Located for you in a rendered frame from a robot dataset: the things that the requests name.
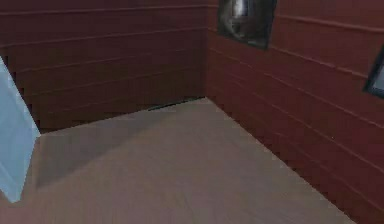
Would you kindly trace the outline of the black framed grey picture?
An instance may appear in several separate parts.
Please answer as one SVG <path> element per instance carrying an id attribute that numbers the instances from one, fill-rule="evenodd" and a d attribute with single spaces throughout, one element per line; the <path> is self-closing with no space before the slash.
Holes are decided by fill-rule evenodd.
<path id="1" fill-rule="evenodd" d="M 219 0 L 217 32 L 242 44 L 266 50 L 277 0 Z"/>

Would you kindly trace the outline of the pale blue cupboard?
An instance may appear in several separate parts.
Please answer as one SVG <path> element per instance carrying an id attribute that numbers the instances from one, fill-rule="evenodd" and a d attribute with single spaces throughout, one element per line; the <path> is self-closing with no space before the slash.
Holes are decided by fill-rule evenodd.
<path id="1" fill-rule="evenodd" d="M 0 191 L 15 203 L 21 199 L 38 130 L 0 56 Z"/>

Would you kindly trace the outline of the black framed pale picture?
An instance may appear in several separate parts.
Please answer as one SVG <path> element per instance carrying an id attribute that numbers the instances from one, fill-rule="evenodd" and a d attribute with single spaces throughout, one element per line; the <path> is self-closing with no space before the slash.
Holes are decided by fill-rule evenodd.
<path id="1" fill-rule="evenodd" d="M 384 44 L 375 58 L 363 91 L 384 99 Z"/>

